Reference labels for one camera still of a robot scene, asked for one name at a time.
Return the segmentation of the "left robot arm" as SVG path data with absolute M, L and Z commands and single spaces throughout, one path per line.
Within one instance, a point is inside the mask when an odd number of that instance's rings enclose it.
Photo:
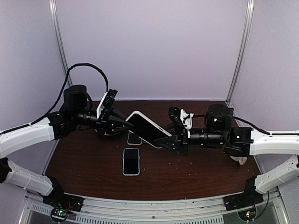
M 64 103 L 57 112 L 52 112 L 40 121 L 5 130 L 0 134 L 0 181 L 39 193 L 44 202 L 54 208 L 64 208 L 71 199 L 64 193 L 59 182 L 46 175 L 39 175 L 24 169 L 8 155 L 37 143 L 59 140 L 86 126 L 97 131 L 99 136 L 116 135 L 132 130 L 121 113 L 114 110 L 116 90 L 104 93 L 96 109 L 84 85 L 73 85 L 64 90 Z

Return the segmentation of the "white phone case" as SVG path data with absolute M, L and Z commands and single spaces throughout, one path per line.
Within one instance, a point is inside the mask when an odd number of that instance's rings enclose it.
M 138 135 L 143 141 L 155 148 L 162 147 L 155 140 L 172 136 L 140 111 L 133 111 L 126 118 L 126 121 L 133 125 L 132 133 Z

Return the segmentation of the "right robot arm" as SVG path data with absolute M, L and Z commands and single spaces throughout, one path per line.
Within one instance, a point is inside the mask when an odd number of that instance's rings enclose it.
M 155 139 L 154 143 L 178 154 L 187 155 L 189 146 L 221 148 L 236 161 L 260 154 L 289 154 L 291 157 L 271 171 L 255 175 L 246 181 L 242 193 L 223 198 L 226 210 L 236 210 L 263 202 L 270 189 L 299 175 L 299 132 L 265 131 L 249 124 L 233 127 L 233 108 L 210 105 L 204 117 L 204 128 L 193 128 L 193 113 L 177 107 L 169 108 L 170 128 L 174 135 Z

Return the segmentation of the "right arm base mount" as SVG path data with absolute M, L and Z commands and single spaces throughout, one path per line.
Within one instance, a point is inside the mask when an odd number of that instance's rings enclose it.
M 258 203 L 262 203 L 264 201 L 263 196 L 260 194 L 245 195 L 243 193 L 225 196 L 223 200 L 226 211 L 242 209 Z

